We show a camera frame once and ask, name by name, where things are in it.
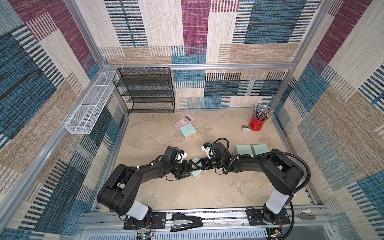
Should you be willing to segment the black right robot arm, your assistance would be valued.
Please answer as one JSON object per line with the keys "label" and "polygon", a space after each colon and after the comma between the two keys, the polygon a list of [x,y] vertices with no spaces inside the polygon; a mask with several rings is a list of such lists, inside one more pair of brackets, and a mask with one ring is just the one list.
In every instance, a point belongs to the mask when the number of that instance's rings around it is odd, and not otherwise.
{"label": "black right robot arm", "polygon": [[294,195],[311,179],[309,165],[300,157],[273,149],[261,154],[231,154],[229,141],[219,138],[213,144],[205,143],[202,149],[206,158],[192,162],[194,170],[221,170],[222,174],[261,172],[273,186],[272,193],[263,205],[263,221],[272,225],[279,220],[283,208],[291,203]]}

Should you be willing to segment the mint drawer jewelry box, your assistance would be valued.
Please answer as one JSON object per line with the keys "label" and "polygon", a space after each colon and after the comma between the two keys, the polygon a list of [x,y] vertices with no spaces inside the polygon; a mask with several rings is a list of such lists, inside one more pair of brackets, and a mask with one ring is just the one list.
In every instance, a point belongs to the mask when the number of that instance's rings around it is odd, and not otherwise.
{"label": "mint drawer jewelry box", "polygon": [[254,155],[268,153],[270,151],[266,144],[252,145],[252,150],[253,150]]}

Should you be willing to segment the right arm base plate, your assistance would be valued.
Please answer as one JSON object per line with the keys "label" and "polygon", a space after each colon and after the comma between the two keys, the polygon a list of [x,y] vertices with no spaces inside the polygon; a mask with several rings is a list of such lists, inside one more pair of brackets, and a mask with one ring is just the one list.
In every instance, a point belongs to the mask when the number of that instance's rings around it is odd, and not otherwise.
{"label": "right arm base plate", "polygon": [[291,224],[291,215],[283,208],[279,214],[268,209],[246,208],[246,215],[251,226]]}

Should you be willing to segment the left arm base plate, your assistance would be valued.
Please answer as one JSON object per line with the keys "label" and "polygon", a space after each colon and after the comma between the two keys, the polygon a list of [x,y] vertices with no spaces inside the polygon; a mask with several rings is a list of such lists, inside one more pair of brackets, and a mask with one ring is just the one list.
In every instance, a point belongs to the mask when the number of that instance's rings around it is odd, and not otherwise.
{"label": "left arm base plate", "polygon": [[164,229],[166,226],[166,212],[152,212],[145,216],[143,220],[137,220],[126,216],[124,230],[154,230]]}

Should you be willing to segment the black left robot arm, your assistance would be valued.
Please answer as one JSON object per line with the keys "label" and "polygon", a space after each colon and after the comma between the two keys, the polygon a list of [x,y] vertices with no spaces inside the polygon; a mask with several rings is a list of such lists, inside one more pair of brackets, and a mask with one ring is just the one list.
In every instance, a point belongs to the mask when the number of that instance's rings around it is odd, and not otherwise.
{"label": "black left robot arm", "polygon": [[149,164],[128,167],[118,165],[97,194],[97,201],[109,211],[125,216],[125,220],[137,227],[149,227],[155,221],[152,208],[136,200],[142,183],[173,174],[176,180],[181,180],[200,170],[200,160],[193,162],[185,160],[185,152],[175,147],[167,147],[164,154],[159,155]]}

